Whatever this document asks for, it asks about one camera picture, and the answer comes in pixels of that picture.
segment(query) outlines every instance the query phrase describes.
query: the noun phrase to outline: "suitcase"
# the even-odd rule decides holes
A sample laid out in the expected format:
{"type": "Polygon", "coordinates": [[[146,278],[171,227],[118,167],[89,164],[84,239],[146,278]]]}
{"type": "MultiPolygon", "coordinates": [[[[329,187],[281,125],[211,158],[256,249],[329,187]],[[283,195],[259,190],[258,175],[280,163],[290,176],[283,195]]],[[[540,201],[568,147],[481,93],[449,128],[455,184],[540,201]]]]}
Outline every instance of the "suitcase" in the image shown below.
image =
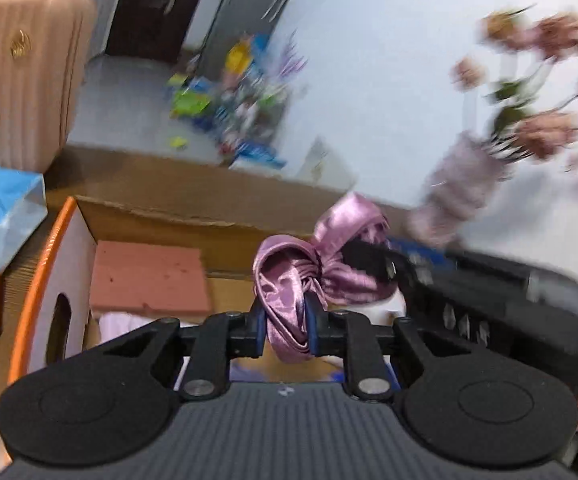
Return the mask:
{"type": "Polygon", "coordinates": [[[44,173],[76,113],[93,0],[0,0],[0,166],[44,173]]]}

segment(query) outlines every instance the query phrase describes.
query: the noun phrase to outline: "tiled floor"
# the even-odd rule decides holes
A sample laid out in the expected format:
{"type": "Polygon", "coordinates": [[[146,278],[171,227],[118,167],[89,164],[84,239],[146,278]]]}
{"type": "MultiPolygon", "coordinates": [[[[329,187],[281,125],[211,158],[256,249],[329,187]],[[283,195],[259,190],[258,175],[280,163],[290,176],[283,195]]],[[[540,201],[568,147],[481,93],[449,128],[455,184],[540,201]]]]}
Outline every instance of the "tiled floor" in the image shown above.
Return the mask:
{"type": "Polygon", "coordinates": [[[167,65],[144,59],[101,56],[92,60],[86,67],[69,144],[220,162],[213,140],[169,118],[165,83],[171,73],[167,65]],[[169,146],[174,136],[188,140],[184,150],[169,146]]]}

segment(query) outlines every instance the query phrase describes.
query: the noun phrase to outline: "wooden table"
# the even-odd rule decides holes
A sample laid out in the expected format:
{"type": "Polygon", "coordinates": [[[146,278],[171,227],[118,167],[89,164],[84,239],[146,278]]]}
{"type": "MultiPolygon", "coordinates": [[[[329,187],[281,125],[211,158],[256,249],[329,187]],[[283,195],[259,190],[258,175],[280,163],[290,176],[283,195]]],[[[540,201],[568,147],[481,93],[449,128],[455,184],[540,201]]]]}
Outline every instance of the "wooden table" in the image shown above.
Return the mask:
{"type": "MultiPolygon", "coordinates": [[[[69,195],[118,205],[309,233],[338,192],[261,178],[173,159],[68,146],[45,177],[48,219],[31,236],[3,275],[0,329],[0,393],[6,387],[9,356],[24,295],[38,254],[59,208],[69,195]]],[[[402,232],[402,209],[383,208],[391,231],[402,232]]],[[[0,440],[0,468],[5,453],[0,440]]]]}

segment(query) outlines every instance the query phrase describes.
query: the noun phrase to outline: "pink vase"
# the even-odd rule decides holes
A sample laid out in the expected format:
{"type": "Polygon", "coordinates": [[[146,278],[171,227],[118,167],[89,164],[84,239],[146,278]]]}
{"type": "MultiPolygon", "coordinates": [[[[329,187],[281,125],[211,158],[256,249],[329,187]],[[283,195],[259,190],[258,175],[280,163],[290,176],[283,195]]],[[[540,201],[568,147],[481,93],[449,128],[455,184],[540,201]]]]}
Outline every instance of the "pink vase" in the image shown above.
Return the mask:
{"type": "Polygon", "coordinates": [[[463,132],[431,174],[423,203],[409,213],[411,236],[431,247],[446,246],[463,222],[489,202],[506,165],[463,132]]]}

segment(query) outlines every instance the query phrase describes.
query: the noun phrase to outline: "pink satin scrunchie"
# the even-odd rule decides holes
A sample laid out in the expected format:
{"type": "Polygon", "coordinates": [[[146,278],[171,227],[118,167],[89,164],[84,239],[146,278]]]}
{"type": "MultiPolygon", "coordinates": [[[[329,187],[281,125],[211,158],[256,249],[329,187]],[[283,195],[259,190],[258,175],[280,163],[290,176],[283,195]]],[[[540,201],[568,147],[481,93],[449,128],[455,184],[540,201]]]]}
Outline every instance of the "pink satin scrunchie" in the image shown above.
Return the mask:
{"type": "Polygon", "coordinates": [[[310,358],[305,292],[314,292],[325,309],[328,302],[371,303],[395,292],[395,283],[376,282],[344,264],[340,254],[342,246],[357,236],[373,244],[383,243],[388,227],[375,204],[348,193],[318,220],[309,242],[289,235],[271,236],[262,242],[253,263],[255,291],[267,311],[267,338],[282,361],[297,363],[310,358]]]}

